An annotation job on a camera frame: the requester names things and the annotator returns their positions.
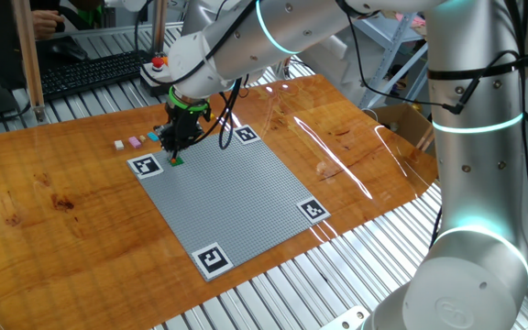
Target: teal light ring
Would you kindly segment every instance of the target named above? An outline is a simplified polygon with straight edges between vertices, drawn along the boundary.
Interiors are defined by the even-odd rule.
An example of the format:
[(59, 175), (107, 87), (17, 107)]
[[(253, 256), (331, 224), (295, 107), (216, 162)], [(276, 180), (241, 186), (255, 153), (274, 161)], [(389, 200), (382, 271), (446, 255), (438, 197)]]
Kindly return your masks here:
[(508, 240), (506, 240), (506, 238), (492, 232), (492, 231), (489, 231), (488, 229), (484, 228), (483, 226), (479, 226), (479, 225), (466, 225), (466, 226), (461, 226), (461, 227), (458, 227), (458, 228), (453, 228), (453, 229), (449, 229), (447, 230), (446, 232), (444, 232), (443, 234), (441, 234), (436, 240), (435, 240), (435, 243), (441, 239), (441, 237), (444, 237), (446, 235), (449, 235), (449, 234), (452, 234), (452, 233), (457, 233), (457, 232), (472, 232), (472, 233), (478, 233), (478, 234), (482, 234), (482, 235), (486, 235), (488, 237), (492, 237), (496, 240), (498, 240), (499, 242), (501, 242), (502, 244), (504, 244), (507, 248), (509, 248), (509, 250), (515, 255), (517, 256), (517, 258), (522, 262), (522, 264), (524, 265), (524, 268), (527, 270), (527, 275), (528, 275), (528, 264), (527, 264), (527, 261), (524, 259), (524, 256), (523, 254), (521, 253), (521, 251), (519, 251), (519, 249), (514, 246), (511, 242), (509, 242)]
[(484, 127), (475, 127), (475, 128), (454, 128), (454, 127), (441, 126), (434, 121), (433, 127), (435, 127), (435, 129), (438, 129), (442, 132), (447, 132), (447, 133), (456, 133), (456, 134), (487, 133), (487, 132), (493, 132), (499, 129), (503, 129), (506, 127), (511, 127), (519, 123), (521, 120), (523, 120), (523, 117), (524, 115), (520, 114), (520, 115), (517, 115), (515, 118), (507, 122), (501, 123), (501, 124), (492, 125), (492, 126), (484, 126)]
[(285, 49), (281, 44), (276, 42), (276, 40), (272, 37), (270, 34), (270, 31), (266, 28), (266, 24), (264, 24), (264, 18), (262, 18), (262, 11), (260, 10), (260, 0), (256, 1), (256, 14), (258, 15), (258, 21), (260, 22), (260, 26), (262, 27), (262, 31), (264, 31), (264, 34), (266, 37), (268, 37), (268, 40), (270, 40), (270, 43), (274, 45), (277, 49), (280, 51), (284, 51), (287, 54), (295, 55), (298, 54), (300, 51), (290, 51), (288, 49)]

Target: hand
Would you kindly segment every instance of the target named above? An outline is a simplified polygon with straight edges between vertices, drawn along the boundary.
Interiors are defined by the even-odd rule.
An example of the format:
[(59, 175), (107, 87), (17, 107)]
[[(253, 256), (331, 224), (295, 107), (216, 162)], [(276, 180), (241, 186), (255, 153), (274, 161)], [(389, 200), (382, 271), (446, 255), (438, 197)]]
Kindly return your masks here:
[(56, 32), (56, 26), (64, 22), (56, 10), (34, 10), (32, 12), (34, 34), (37, 40), (50, 39)]

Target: pink lego brick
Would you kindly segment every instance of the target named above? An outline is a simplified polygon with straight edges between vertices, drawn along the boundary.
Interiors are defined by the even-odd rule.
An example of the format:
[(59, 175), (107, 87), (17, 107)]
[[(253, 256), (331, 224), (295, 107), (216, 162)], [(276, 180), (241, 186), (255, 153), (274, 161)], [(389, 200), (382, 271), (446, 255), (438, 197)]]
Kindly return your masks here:
[(135, 149), (142, 147), (142, 144), (139, 142), (139, 140), (136, 137), (130, 137), (129, 144), (131, 144), (132, 147), (134, 147)]

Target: black cable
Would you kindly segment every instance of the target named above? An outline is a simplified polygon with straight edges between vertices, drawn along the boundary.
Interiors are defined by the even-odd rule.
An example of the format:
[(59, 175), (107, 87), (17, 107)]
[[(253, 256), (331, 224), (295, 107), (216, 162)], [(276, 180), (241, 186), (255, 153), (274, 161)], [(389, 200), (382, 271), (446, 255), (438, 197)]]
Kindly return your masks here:
[(482, 77), (484, 77), (492, 69), (492, 67), (494, 66), (494, 64), (496, 64), (497, 61), (499, 61), (504, 55), (507, 55), (507, 54), (511, 54), (512, 56), (514, 56), (514, 58), (517, 61), (521, 58), (521, 56), (519, 56), (519, 54), (514, 50), (501, 51), (494, 58), (494, 60), (492, 60), (489, 63), (489, 65), (487, 65), (486, 68), (480, 72), (478, 77), (476, 77), (475, 79), (472, 79), (472, 81), (470, 82), (470, 84), (467, 86), (466, 90), (462, 94), (462, 96), (459, 98), (459, 101), (457, 102), (457, 104), (452, 107), (444, 106), (444, 108), (449, 110), (452, 114), (455, 114), (455, 115), (461, 114), (462, 110), (464, 110), (464, 107), (468, 103), (469, 99), (472, 97), (472, 94), (476, 91), (476, 88), (480, 84), (480, 80), (482, 79)]
[[(224, 102), (225, 104), (227, 105), (227, 99), (226, 99), (226, 95), (224, 93), (220, 93), (219, 95), (221, 95), (221, 97), (223, 97), (224, 99)], [(220, 123), (221, 120), (224, 118), (224, 116), (226, 115), (226, 112), (227, 112), (227, 107), (224, 106), (224, 110), (221, 112), (221, 115), (219, 115), (219, 117), (217, 118), (217, 120), (215, 120), (214, 124), (211, 126), (211, 128), (209, 128), (209, 130), (204, 133), (201, 137), (197, 138), (196, 140), (194, 140), (192, 142), (192, 145), (196, 145), (197, 143), (203, 141), (204, 139), (206, 139), (207, 137), (209, 137), (209, 135), (211, 133), (213, 133), (213, 131), (215, 130), (215, 128), (217, 127), (217, 123)]]
[[(234, 105), (236, 104), (237, 96), (239, 95), (239, 90), (242, 88), (242, 79), (239, 78), (236, 80), (236, 84), (234, 85), (233, 90), (231, 91), (231, 94), (229, 95), (229, 100), (227, 100), (227, 104), (225, 105), (226, 108), (226, 114), (224, 118), (224, 122), (221, 125), (221, 131), (219, 132), (219, 148), (221, 150), (227, 149), (229, 145), (231, 144), (231, 138), (234, 135), (234, 121), (233, 121), (233, 111), (234, 111)], [(227, 122), (229, 122), (229, 135), (227, 136), (227, 141), (224, 143), (224, 133), (226, 132), (226, 125)]]
[(27, 101), (26, 106), (21, 111), (19, 111), (19, 109), (17, 109), (19, 111), (17, 114), (0, 117), (0, 123), (3, 123), (5, 121), (7, 121), (7, 120), (14, 120), (14, 119), (18, 118), (19, 116), (22, 116), (23, 114), (25, 114), (29, 109), (30, 109), (30, 102)]
[(244, 80), (244, 89), (246, 90), (246, 94), (245, 94), (245, 95), (239, 94), (239, 95), (238, 95), (239, 98), (246, 98), (246, 97), (248, 97), (248, 95), (249, 95), (248, 80), (249, 80), (249, 73), (246, 74), (246, 79)]
[(429, 248), (433, 246), (435, 241), (437, 240), (437, 234), (439, 234), (439, 223), (441, 222), (441, 213), (443, 212), (443, 207), (439, 208), (439, 213), (437, 213), (437, 217), (435, 219), (435, 225), (433, 227), (433, 233), (431, 234), (431, 244), (429, 244)]
[[(523, 1), (523, 17), (519, 15), (519, 7), (516, 0), (510, 1), (505, 0), (507, 8), (509, 8), (509, 13), (511, 15), (511, 21), (513, 24), (513, 29), (517, 36), (517, 43), (521, 56), (525, 55), (526, 47), (526, 30), (528, 25), (528, 0)], [(527, 115), (526, 110), (526, 76), (524, 65), (519, 68), (519, 74), (521, 78), (521, 107), (523, 116)], [(524, 152), (524, 162), (525, 162), (525, 172), (527, 176), (527, 185), (528, 185), (528, 140), (527, 140), (527, 128), (526, 120), (522, 121), (521, 130), (522, 130), (522, 148)]]
[(387, 94), (387, 93), (383, 93), (383, 92), (377, 91), (374, 88), (370, 87), (368, 85), (368, 83), (366, 82), (366, 78), (364, 77), (364, 72), (362, 70), (362, 59), (361, 59), (360, 52), (359, 52), (358, 37), (356, 36), (356, 30), (354, 29), (354, 24), (352, 23), (351, 17), (349, 15), (346, 15), (346, 16), (347, 16), (347, 20), (349, 21), (349, 28), (352, 31), (352, 36), (354, 37), (354, 44), (356, 45), (357, 66), (359, 68), (359, 75), (361, 76), (362, 82), (364, 83), (364, 86), (366, 86), (366, 88), (368, 88), (370, 91), (372, 91), (372, 92), (374, 92), (376, 94), (380, 94), (380, 95), (383, 95), (383, 96), (386, 96), (386, 97), (390, 97), (390, 98), (394, 98), (394, 99), (397, 99), (397, 100), (401, 100), (401, 101), (404, 101), (404, 102), (410, 102), (412, 104), (437, 105), (437, 106), (441, 106), (441, 107), (443, 107), (445, 109), (448, 109), (450, 107), (450, 105), (447, 105), (447, 104), (413, 101), (413, 100), (406, 99), (404, 97), (394, 96), (394, 95), (390, 95), (390, 94)]
[(217, 19), (219, 19), (219, 14), (221, 14), (221, 9), (224, 8), (224, 5), (226, 4), (227, 0), (224, 0), (221, 5), (219, 6), (219, 9), (217, 9), (217, 15), (215, 15), (215, 22)]
[(524, 0), (522, 2), (522, 36), (524, 37), (525, 40), (527, 40), (527, 29), (528, 29), (528, 0)]
[(311, 70), (312, 72), (314, 72), (313, 68), (309, 64), (303, 62), (302, 60), (291, 59), (291, 62), (301, 64), (302, 66), (304, 66), (304, 67), (308, 68), (309, 70)]

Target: cardboard box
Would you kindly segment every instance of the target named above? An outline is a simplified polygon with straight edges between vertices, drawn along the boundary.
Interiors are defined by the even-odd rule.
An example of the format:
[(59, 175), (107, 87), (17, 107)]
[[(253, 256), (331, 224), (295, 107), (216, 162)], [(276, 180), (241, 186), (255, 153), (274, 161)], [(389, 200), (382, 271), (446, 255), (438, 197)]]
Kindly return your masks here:
[[(418, 149), (435, 156), (433, 125), (410, 104), (384, 106), (373, 110), (378, 116), (379, 123), (390, 127), (390, 130)], [(376, 119), (371, 112), (364, 113)]]

